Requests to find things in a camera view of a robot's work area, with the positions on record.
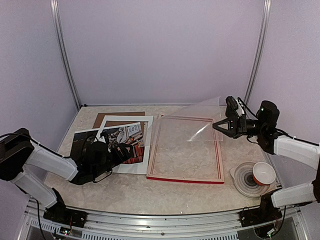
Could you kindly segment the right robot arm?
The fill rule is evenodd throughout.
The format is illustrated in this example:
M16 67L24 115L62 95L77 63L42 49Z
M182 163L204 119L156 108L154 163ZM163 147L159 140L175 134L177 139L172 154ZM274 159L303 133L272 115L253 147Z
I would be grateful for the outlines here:
M320 170L320 145L288 135L278 129L280 111L268 100L261 102L260 108L248 119L249 108L241 98L226 98L226 118L213 123L213 129L237 139L241 136L257 137L257 144L271 155L282 156L303 163L316 171ZM260 206L242 210L239 213L243 227L269 222L284 216L280 208L285 206L305 206L320 201L320 176L309 183L274 190L261 196Z

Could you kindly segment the clear acrylic sheet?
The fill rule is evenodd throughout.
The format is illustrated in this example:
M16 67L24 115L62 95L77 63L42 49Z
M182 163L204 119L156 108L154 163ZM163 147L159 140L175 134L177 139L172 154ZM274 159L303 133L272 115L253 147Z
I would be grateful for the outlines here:
M223 135L213 128L213 124L222 119L220 96L186 105L172 113L160 113L146 129L141 147L155 144L161 128L169 130L168 136L176 137L175 143L183 142L221 142Z

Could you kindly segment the white photo mat board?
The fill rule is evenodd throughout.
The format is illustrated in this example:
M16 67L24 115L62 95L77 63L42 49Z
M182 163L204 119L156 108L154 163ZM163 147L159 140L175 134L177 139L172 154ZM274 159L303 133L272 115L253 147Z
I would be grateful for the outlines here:
M149 164L154 117L105 115L96 137L121 164L113 168L118 174L145 175Z

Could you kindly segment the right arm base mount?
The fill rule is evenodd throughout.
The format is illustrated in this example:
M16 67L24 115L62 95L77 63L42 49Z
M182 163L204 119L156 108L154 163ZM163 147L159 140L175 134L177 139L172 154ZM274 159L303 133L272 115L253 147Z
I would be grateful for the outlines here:
M283 217L279 209L262 213L259 208L246 208L241 210L238 215L243 228L275 221Z

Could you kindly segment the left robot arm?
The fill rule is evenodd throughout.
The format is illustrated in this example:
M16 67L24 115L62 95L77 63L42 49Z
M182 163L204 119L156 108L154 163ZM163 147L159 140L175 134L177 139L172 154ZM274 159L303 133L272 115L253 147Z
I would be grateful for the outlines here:
M26 128L0 137L0 178L15 184L46 208L57 221L70 218L70 211L54 188L49 188L29 166L41 168L75 185L95 182L103 173L133 157L133 146L125 143L111 148L108 142L94 141L78 159L63 156L34 140Z

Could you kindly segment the cat and books photo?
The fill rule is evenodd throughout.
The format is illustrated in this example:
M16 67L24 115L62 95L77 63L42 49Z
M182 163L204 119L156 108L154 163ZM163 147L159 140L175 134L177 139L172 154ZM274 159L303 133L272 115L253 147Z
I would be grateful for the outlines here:
M108 126L99 132L98 128L92 130L82 130L74 133L70 156L77 160L81 154L86 152L89 144L100 141L108 144L108 149L118 148L120 143L133 146L134 157L124 162L125 165L142 163L144 160L144 148L140 143L144 136L144 124L134 122L116 126Z

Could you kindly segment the red wooden picture frame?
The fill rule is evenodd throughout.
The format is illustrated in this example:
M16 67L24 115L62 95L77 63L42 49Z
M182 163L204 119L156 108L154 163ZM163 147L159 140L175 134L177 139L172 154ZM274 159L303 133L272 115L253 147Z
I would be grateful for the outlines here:
M146 177L149 180L224 184L220 141L178 142L169 137L169 130L160 128L150 155Z

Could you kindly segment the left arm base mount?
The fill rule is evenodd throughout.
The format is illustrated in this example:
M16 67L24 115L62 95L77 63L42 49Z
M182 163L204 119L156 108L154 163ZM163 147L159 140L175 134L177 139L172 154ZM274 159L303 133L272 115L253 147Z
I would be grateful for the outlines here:
M87 216L88 214L85 211L69 208L64 209L62 212L46 210L43 214L43 218L46 220L78 228L85 226Z

